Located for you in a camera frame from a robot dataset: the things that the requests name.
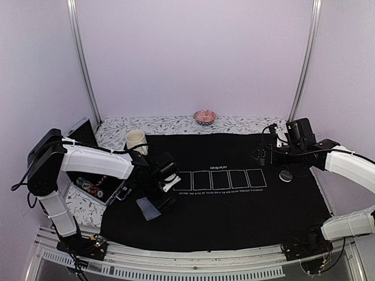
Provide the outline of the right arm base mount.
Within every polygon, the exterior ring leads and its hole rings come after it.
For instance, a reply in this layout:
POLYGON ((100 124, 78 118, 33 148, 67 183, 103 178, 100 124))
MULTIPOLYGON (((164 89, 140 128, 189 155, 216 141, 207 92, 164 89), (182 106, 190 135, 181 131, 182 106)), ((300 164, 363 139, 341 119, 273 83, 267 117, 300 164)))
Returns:
POLYGON ((309 234, 306 241, 296 237, 286 237, 281 242, 281 252, 287 261, 294 261, 316 255, 322 255, 320 261, 304 262, 302 269, 309 275, 317 275, 323 272, 332 256, 333 245, 324 240, 318 234, 309 234))

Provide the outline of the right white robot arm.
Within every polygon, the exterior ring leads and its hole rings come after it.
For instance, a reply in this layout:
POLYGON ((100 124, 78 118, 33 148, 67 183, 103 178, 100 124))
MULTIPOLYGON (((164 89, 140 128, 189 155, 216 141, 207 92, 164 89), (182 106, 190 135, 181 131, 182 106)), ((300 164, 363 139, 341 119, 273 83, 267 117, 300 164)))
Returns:
MULTIPOLYGON (((305 165, 334 174, 356 187, 374 193, 374 161, 331 139, 316 140, 308 118, 289 121, 286 128, 266 126, 252 158, 260 165, 305 165)), ((326 241, 374 233, 374 206, 328 218, 318 232, 304 240, 307 255, 316 255, 326 241)))

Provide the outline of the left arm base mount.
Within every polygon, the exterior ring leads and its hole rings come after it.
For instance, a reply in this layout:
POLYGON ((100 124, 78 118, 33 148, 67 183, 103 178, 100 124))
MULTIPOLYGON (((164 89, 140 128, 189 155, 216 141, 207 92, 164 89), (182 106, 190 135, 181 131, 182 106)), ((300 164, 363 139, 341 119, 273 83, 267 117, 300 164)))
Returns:
POLYGON ((85 238, 80 232, 69 237, 62 237, 57 233, 57 237, 59 239, 57 249, 74 257, 81 256, 103 261, 107 253, 107 238, 99 234, 94 234, 89 238, 85 238))

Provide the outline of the black round dealer button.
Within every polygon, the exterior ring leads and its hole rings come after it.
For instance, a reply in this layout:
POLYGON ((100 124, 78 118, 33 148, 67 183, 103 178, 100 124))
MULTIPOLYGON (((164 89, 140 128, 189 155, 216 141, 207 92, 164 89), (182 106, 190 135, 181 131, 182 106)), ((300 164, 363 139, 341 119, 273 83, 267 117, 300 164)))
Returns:
POLYGON ((279 179, 282 180, 282 181, 284 181, 284 182, 286 182, 286 183, 289 183, 289 182, 292 181, 293 176, 292 176, 292 174, 289 171, 282 170, 279 173, 279 179))

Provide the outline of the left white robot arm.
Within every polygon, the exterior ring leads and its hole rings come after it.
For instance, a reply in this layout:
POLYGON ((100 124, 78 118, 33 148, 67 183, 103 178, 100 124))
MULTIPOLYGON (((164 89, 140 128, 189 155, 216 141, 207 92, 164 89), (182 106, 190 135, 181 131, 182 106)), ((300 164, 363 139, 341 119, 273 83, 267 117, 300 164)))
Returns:
POLYGON ((50 129, 28 155, 28 190, 37 197, 64 237, 64 244, 75 254, 87 249, 87 241, 78 234, 79 227, 59 191, 57 180, 66 174, 71 183, 84 184, 106 179, 89 194, 104 205, 114 201, 117 193, 140 191, 158 210, 167 210, 174 202, 170 189, 178 183, 175 161, 167 152, 145 156, 135 148, 109 150, 64 138, 59 129, 50 129))

